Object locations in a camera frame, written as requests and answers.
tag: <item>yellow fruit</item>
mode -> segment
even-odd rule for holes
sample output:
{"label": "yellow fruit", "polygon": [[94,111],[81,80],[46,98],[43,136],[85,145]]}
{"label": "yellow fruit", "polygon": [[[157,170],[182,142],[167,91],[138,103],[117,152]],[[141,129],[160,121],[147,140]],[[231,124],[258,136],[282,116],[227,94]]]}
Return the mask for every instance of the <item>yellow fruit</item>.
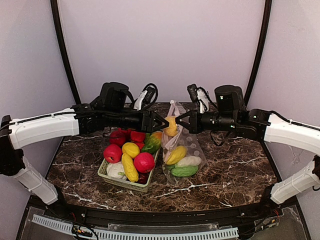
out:
{"label": "yellow fruit", "polygon": [[133,142],[127,142],[122,146],[122,153],[128,154],[132,159],[140,153],[140,148]]}
{"label": "yellow fruit", "polygon": [[139,180],[139,173],[135,168],[134,161],[127,154],[122,154],[121,162],[124,168],[124,174],[129,179],[130,182],[137,182]]}
{"label": "yellow fruit", "polygon": [[163,129],[164,133],[170,137],[174,137],[178,134],[178,127],[176,124],[176,117],[175,116],[167,116],[165,118],[169,122],[169,126]]}
{"label": "yellow fruit", "polygon": [[187,148],[184,146],[177,146],[175,150],[173,150],[168,158],[168,161],[166,161],[167,165],[173,165],[179,162],[181,159],[183,159],[187,154]]}

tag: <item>white wall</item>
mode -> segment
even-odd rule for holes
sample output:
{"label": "white wall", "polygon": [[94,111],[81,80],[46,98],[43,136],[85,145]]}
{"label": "white wall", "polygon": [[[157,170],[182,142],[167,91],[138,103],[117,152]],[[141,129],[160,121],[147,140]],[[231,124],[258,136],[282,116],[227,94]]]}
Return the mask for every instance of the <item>white wall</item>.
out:
{"label": "white wall", "polygon": [[[268,35],[249,108],[320,125],[320,1],[273,1]],[[313,154],[268,144],[283,179],[303,168]],[[320,194],[300,195],[312,239],[320,239]]]}
{"label": "white wall", "polygon": [[252,69],[264,1],[60,0],[64,36],[81,100],[104,82],[149,82],[159,102],[190,101],[187,85],[245,87]]}
{"label": "white wall", "polygon": [[[50,1],[0,1],[0,117],[26,118],[74,104],[54,30]],[[42,174],[60,139],[26,147]],[[29,199],[15,180],[0,175],[0,239],[13,240]]]}

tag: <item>basket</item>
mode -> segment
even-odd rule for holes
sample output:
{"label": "basket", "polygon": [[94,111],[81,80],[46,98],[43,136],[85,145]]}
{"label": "basket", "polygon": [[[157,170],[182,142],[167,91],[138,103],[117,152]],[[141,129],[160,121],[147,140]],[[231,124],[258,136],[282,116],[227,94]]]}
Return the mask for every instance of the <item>basket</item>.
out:
{"label": "basket", "polygon": [[[160,149],[153,155],[154,156],[154,163],[156,163],[158,160],[159,152],[160,152]],[[103,162],[101,163],[99,170],[98,170],[98,175],[100,177],[102,177],[106,183],[113,184],[113,185],[123,187],[126,189],[131,189],[131,190],[143,192],[143,193],[148,192],[150,181],[151,181],[152,175],[155,170],[154,168],[151,170],[151,172],[149,174],[148,181],[146,182],[146,184],[140,184],[140,183],[131,182],[131,181],[123,180],[123,179],[118,179],[118,178],[115,178],[112,176],[108,176],[107,175],[108,164],[109,163],[106,160],[103,160]]]}

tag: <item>plastic bag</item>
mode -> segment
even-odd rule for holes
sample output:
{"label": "plastic bag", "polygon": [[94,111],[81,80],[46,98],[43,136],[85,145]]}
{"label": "plastic bag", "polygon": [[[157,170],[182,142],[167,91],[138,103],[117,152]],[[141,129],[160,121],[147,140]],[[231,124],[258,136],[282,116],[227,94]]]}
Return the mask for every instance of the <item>plastic bag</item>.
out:
{"label": "plastic bag", "polygon": [[[187,112],[177,101],[171,100],[170,104],[171,106],[167,116],[178,117]],[[177,131],[178,133],[174,137],[167,136],[163,133],[161,139],[161,146],[163,148],[162,170],[168,182],[176,187],[187,180],[188,177],[186,176],[197,174],[207,163],[205,154],[198,143],[197,136],[190,134],[189,131],[181,125],[177,126]]]}

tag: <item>marble table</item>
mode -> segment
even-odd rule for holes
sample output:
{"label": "marble table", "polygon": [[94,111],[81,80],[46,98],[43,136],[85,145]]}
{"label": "marble table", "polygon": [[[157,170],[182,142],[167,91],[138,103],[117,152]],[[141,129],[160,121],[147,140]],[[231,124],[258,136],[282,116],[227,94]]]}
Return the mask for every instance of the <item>marble table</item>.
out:
{"label": "marble table", "polygon": [[[193,103],[184,103],[195,109]],[[165,117],[169,103],[156,103],[152,109]],[[197,135],[207,165],[183,185],[167,183],[162,170],[162,153],[157,161],[147,193],[128,190],[104,182],[97,171],[110,129],[82,136],[65,137],[52,163],[47,179],[61,188],[70,204],[120,211],[187,212],[236,207],[256,203],[276,176],[258,142],[230,138],[215,146],[208,131]]]}

